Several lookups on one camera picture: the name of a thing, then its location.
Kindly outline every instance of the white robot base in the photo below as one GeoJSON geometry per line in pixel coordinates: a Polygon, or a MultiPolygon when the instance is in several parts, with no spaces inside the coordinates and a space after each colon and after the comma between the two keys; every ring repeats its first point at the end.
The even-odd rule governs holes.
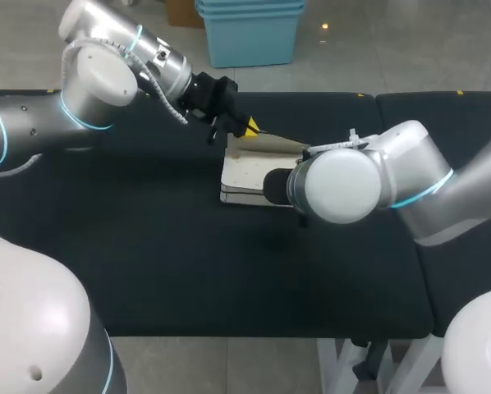
{"type": "Polygon", "coordinates": [[[62,264],[0,238],[0,394],[127,394],[84,287],[62,264]]]}

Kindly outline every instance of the blue plastic container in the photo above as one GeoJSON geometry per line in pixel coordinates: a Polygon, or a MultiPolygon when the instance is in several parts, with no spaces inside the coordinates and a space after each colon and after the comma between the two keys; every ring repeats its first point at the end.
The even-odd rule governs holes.
{"type": "Polygon", "coordinates": [[[239,7],[239,6],[256,6],[258,8],[272,5],[283,5],[296,2],[296,0],[199,0],[202,6],[209,7],[239,7]]]}
{"type": "Polygon", "coordinates": [[[216,68],[290,63],[304,6],[291,11],[202,12],[211,65],[216,68]]]}
{"type": "Polygon", "coordinates": [[[276,2],[270,4],[245,4],[240,6],[207,6],[203,1],[196,2],[200,14],[238,14],[250,12],[296,11],[303,9],[305,0],[291,2],[276,2]]]}

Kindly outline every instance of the cable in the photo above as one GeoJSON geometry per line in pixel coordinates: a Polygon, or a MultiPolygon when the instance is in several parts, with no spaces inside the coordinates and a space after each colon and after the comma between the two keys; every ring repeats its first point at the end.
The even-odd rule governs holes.
{"type": "Polygon", "coordinates": [[[35,154],[25,164],[22,164],[19,167],[14,168],[14,169],[9,170],[9,171],[1,171],[0,172],[0,178],[6,178],[7,176],[16,175],[19,172],[23,172],[24,170],[29,169],[34,163],[39,161],[41,156],[42,156],[41,153],[35,154]]]}
{"type": "Polygon", "coordinates": [[[128,59],[132,60],[148,77],[151,85],[153,86],[154,90],[158,94],[158,97],[162,104],[165,106],[165,108],[183,125],[188,124],[187,119],[181,115],[172,105],[169,103],[169,100],[167,100],[167,97],[165,96],[165,93],[162,90],[162,87],[159,85],[158,81],[154,77],[154,74],[151,72],[151,70],[145,65],[145,63],[141,60],[141,58],[133,53],[129,48],[127,48],[125,45],[121,45],[119,43],[116,43],[114,41],[111,41],[109,39],[77,39],[72,41],[63,51],[62,55],[62,86],[65,84],[65,80],[67,77],[67,68],[68,65],[70,64],[70,58],[73,55],[73,53],[78,50],[79,48],[88,45],[88,44],[93,44],[93,45],[101,45],[106,48],[115,48],[118,53],[121,56],[128,55],[128,59]]]}

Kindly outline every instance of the tile floor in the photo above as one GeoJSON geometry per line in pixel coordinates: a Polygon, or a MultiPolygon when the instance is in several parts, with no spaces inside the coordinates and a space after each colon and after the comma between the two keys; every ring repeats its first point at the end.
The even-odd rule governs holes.
{"type": "MultiPolygon", "coordinates": [[[[59,86],[64,44],[57,26],[68,1],[0,0],[1,89],[59,86]]],[[[226,70],[210,67],[203,30],[167,25],[162,3],[141,0],[126,11],[182,51],[197,71],[227,75],[243,91],[491,89],[491,0],[308,0],[291,65],[226,70]]],[[[319,393],[312,340],[114,343],[132,394],[319,393]]]]}

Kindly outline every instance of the yellow object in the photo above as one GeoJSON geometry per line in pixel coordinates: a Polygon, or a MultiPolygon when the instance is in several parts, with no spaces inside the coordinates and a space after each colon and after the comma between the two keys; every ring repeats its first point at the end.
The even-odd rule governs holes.
{"type": "Polygon", "coordinates": [[[259,136],[259,127],[256,125],[255,119],[250,117],[249,127],[245,130],[245,134],[242,138],[256,138],[259,136]]]}

